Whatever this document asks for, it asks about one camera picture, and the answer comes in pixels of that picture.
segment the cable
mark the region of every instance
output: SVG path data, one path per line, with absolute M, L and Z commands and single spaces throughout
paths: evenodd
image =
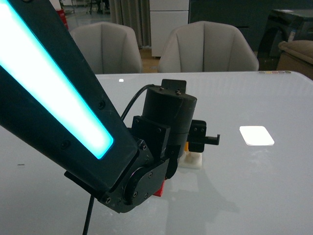
M 86 220 L 85 220 L 85 225 L 84 225 L 84 230 L 83 230 L 83 235 L 87 235 L 87 233 L 88 233 L 93 203 L 94 203 L 94 196 L 90 195 L 90 200 L 89 200 L 89 205 L 88 205 L 88 210 L 87 210 L 87 215 L 86 215 Z
M 131 109 L 132 105 L 135 103 L 135 101 L 138 99 L 138 97 L 149 87 L 155 87 L 155 85 L 153 84 L 149 84 L 144 86 L 143 88 L 141 88 L 135 95 L 134 97 L 131 99 L 131 101 L 129 102 L 129 104 L 127 105 L 125 111 L 123 112 L 121 119 L 124 120 L 127 113 L 129 112 L 129 110 Z M 89 223 L 90 223 L 90 218 L 91 218 L 91 213 L 92 213 L 92 207 L 93 207 L 93 203 L 94 203 L 94 196 L 90 195 L 90 200 L 89 200 L 89 205 L 88 205 L 88 210 L 87 210 L 87 215 L 86 215 L 86 219 L 85 219 L 85 225 L 84 225 L 84 230 L 83 230 L 83 235 L 87 235 L 88 233 L 88 228 L 89 228 Z
M 127 105 L 125 111 L 123 112 L 121 119 L 124 120 L 128 111 L 131 109 L 132 105 L 135 103 L 135 101 L 138 99 L 138 97 L 141 95 L 141 93 L 143 93 L 146 89 L 148 89 L 149 87 L 155 87 L 154 84 L 149 84 L 144 86 L 143 88 L 141 88 L 135 95 L 134 97 L 131 99 L 131 101 L 129 102 L 129 104 Z

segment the cyan led light strip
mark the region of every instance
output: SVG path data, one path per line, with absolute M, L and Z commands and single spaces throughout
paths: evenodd
M 112 136 L 7 0 L 0 0 L 0 32 L 0 65 L 101 159 Z

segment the orange object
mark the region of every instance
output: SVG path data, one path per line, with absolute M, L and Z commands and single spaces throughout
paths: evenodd
M 189 149 L 189 143 L 188 142 L 186 142 L 186 144 L 185 144 L 185 151 L 188 151 L 188 149 Z

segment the floor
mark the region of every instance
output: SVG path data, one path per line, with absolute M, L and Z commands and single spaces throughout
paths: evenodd
M 66 19 L 68 24 L 68 30 L 72 31 L 74 28 L 93 24 L 97 22 L 111 22 L 110 14 L 97 14 L 96 6 L 92 9 L 90 14 L 90 7 L 84 6 L 75 6 L 72 8 L 71 6 L 65 6 L 64 10 L 66 12 Z M 153 73 L 157 72 L 157 66 L 159 62 L 158 57 L 153 57 L 151 55 L 151 48 L 144 47 L 139 50 L 143 65 L 143 73 Z

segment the chair back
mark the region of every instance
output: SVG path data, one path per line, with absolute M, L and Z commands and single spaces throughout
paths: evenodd
M 78 27 L 70 34 L 95 74 L 142 72 L 136 36 L 130 27 L 100 22 Z
M 196 22 L 174 29 L 159 72 L 257 71 L 258 60 L 234 26 Z

